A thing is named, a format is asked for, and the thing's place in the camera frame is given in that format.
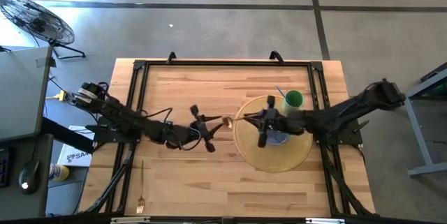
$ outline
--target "fork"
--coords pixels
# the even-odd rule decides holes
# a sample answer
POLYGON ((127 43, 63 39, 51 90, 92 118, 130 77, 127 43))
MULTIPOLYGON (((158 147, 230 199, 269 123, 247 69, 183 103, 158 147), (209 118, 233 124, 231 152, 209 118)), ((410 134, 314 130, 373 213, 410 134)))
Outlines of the fork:
POLYGON ((145 205, 146 205, 146 201, 142 197, 142 185, 143 185, 143 183, 142 183, 142 174, 143 174, 143 171, 144 171, 144 168, 143 168, 144 164, 145 164, 145 162, 142 160, 141 161, 141 196, 140 196, 140 199, 138 199, 137 214, 141 214, 143 209, 145 208, 145 205))

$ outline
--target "wooden table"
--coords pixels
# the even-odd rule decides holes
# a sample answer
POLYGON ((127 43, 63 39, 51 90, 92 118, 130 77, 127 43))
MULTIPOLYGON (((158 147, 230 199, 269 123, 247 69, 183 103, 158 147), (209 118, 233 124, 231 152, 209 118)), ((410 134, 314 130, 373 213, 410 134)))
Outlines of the wooden table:
MULTIPOLYGON (((122 103, 126 101, 134 61, 117 59, 115 64, 110 94, 122 103)), ((323 61, 323 67, 330 104, 346 100, 348 93, 340 61, 323 61)), ((137 81, 133 108, 136 107, 141 76, 137 81)), ((152 66, 143 109, 151 114, 173 107, 169 119, 187 126, 193 121, 189 111, 193 104, 197 104, 200 113, 207 116, 234 117, 253 97, 277 94, 276 84, 283 90, 301 91, 305 95, 304 108, 313 109, 307 70, 271 66, 152 66)), ((217 123, 210 122, 208 126, 211 128, 217 123)), ((222 128, 213 143, 216 151, 210 154, 203 144, 192 151, 170 150, 143 137, 135 152, 125 214, 135 215, 140 197, 141 161, 144 160, 144 215, 330 215, 321 154, 316 145, 307 159, 291 171, 267 173, 244 161, 237 152, 231 130, 222 128)), ((81 210, 88 208, 108 184, 116 148, 116 144, 105 144, 94 153, 80 203, 81 210)), ((340 155, 347 184, 364 206, 374 212, 361 155, 350 146, 341 146, 340 155)), ((115 207, 121 187, 121 184, 117 187, 115 207)), ((341 209, 338 187, 334 186, 334 190, 337 206, 341 209)))

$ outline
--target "computer mouse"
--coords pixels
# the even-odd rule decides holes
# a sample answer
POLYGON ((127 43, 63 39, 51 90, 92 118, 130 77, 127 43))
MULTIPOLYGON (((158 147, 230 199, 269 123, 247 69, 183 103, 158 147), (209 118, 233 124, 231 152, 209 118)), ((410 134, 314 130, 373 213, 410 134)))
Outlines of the computer mouse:
POLYGON ((23 194, 29 195, 37 191, 39 187, 38 167, 37 160, 28 161, 23 165, 19 175, 19 187, 23 194))

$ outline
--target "concrete floor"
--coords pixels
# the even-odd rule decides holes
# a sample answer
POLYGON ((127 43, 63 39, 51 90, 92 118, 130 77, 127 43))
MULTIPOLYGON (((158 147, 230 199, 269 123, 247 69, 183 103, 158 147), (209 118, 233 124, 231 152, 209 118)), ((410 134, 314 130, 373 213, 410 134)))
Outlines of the concrete floor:
MULTIPOLYGON (((311 5, 312 0, 69 0, 129 3, 236 3, 311 5)), ((327 6, 447 6, 447 0, 319 0, 327 6)), ((65 89, 110 81, 117 57, 321 59, 313 11, 50 8, 76 35, 72 47, 86 59, 58 61, 52 74, 65 89)), ((350 95, 387 77, 403 92, 447 60, 445 13, 322 12, 331 59, 341 60, 350 95)), ((36 46, 29 35, 0 20, 0 45, 36 46)), ((57 93, 49 84, 48 94, 57 93)), ((65 125, 93 123, 88 115, 47 103, 49 118, 65 125)), ((383 216, 447 222, 447 172, 410 179, 407 168, 423 165, 405 109, 373 112, 362 129, 376 210, 383 216)), ((447 146, 437 145, 447 151, 447 146)), ((57 159, 60 143, 54 144, 57 159)), ((84 171, 72 177, 82 178, 84 171)), ((51 188, 47 212, 70 214, 80 184, 51 188), (65 193, 65 198, 57 197, 65 193)))

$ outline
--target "round placemat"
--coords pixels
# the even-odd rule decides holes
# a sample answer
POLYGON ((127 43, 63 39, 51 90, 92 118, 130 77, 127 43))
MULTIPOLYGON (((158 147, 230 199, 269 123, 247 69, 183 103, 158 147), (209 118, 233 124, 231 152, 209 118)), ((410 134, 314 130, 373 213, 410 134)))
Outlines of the round placemat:
MULTIPOLYGON (((283 114, 281 109, 283 98, 275 96, 274 107, 283 114)), ((259 112, 267 107, 267 96, 260 96, 246 103, 236 115, 243 117, 246 113, 259 112)), ((267 144, 258 147, 258 129, 245 120, 234 121, 233 139, 240 155, 259 170, 266 172, 284 172, 301 164, 312 147, 312 135, 305 132, 302 135, 289 135, 288 140, 279 145, 267 144)))

